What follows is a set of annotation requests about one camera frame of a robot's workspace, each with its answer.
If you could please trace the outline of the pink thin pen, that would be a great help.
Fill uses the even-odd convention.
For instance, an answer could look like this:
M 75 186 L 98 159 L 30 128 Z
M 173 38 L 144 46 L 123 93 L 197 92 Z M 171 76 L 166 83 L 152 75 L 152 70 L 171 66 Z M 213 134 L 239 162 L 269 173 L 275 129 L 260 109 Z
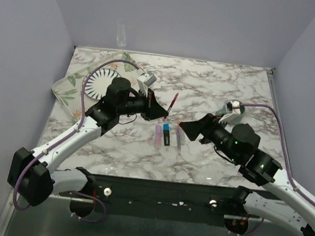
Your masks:
M 175 102 L 176 102 L 178 96 L 179 96 L 179 93 L 177 92 L 177 93 L 175 94 L 175 96 L 173 97 L 172 102 L 170 103 L 170 105 L 169 105 L 169 107 L 168 107 L 168 111 L 167 111 L 168 114 L 171 112 L 171 110 L 172 110 L 172 108 L 173 108 L 173 106 L 174 106 L 174 104 L 175 104 Z

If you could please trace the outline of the orange clear marker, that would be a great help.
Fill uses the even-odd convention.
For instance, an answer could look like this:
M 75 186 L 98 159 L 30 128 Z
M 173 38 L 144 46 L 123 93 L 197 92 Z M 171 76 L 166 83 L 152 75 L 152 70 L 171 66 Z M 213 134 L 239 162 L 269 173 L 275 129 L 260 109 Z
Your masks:
M 181 138 L 181 144 L 184 145 L 186 140 L 185 140 L 185 133 L 184 133 L 183 130 L 181 131 L 181 136 L 180 136 L 180 138 Z

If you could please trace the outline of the blue pen cap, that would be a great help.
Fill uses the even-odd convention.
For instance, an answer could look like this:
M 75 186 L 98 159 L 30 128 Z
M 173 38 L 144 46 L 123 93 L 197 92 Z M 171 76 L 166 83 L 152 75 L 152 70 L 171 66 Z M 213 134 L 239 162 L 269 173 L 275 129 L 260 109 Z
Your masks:
M 164 123 L 163 124 L 163 131 L 168 131 L 169 130 L 169 124 L 168 123 Z

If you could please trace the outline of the blue black highlighter pen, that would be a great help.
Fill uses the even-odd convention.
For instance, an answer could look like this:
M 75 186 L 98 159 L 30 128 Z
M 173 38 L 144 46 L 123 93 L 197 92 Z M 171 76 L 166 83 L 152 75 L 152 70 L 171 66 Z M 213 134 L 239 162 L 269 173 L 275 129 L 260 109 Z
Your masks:
M 170 133 L 169 130 L 163 130 L 163 137 L 164 137 L 164 146 L 170 145 Z

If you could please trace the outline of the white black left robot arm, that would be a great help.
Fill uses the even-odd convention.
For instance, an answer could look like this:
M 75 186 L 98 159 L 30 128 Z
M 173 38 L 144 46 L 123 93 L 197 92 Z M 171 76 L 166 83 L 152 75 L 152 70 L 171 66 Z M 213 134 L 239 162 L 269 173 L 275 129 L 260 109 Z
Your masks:
M 24 147 L 13 156 L 7 182 L 13 187 L 13 203 L 21 209 L 17 196 L 30 206 L 38 206 L 51 194 L 74 191 L 79 198 L 92 192 L 94 177 L 81 167 L 58 170 L 70 155 L 87 143 L 100 138 L 119 123 L 122 115 L 140 115 L 146 121 L 166 117 L 154 91 L 137 92 L 128 79 L 117 77 L 107 87 L 105 96 L 91 106 L 79 121 L 57 138 L 32 150 Z

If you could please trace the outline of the grey pen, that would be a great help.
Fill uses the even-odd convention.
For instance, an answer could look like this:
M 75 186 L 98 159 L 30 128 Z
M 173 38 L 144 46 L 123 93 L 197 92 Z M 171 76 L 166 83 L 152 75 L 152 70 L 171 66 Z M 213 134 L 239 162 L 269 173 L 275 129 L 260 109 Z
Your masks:
M 181 150 L 181 135 L 180 135 L 179 127 L 177 127 L 177 129 L 176 129 L 176 138 L 177 138 L 177 140 L 176 140 L 177 148 L 178 148 L 178 150 Z

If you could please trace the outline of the pink highlighter pen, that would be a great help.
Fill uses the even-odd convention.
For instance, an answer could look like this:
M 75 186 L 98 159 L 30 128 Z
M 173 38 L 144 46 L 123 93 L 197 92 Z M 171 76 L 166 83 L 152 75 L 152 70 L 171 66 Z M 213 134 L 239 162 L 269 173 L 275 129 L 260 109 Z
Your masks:
M 156 132 L 156 134 L 155 134 L 155 148 L 156 149 L 160 149 L 161 148 L 161 144 L 162 144 L 162 142 L 161 142 L 161 133 L 157 133 Z

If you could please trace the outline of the purple pen cap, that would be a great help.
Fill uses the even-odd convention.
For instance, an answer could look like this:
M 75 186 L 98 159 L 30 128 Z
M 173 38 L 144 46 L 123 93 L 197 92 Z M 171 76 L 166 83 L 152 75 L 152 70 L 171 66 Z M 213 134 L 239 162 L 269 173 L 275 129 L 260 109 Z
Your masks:
M 155 132 L 156 132 L 157 134 L 161 134 L 161 133 L 162 133 L 161 125 L 156 125 L 156 130 L 155 130 Z

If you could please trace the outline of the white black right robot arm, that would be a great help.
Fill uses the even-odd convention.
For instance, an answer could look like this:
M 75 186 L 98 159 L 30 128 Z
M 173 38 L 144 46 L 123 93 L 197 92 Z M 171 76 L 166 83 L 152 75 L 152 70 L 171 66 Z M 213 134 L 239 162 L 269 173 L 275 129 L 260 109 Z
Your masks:
M 232 214 L 246 212 L 286 227 L 299 236 L 315 236 L 315 207 L 296 192 L 280 163 L 259 149 L 260 136 L 249 124 L 240 123 L 228 131 L 217 116 L 209 113 L 198 121 L 181 122 L 179 126 L 191 141 L 202 135 L 202 144 L 212 143 L 227 160 L 239 166 L 239 173 L 245 179 L 277 197 L 266 199 L 255 191 L 239 187 L 240 194 L 228 200 L 227 207 Z

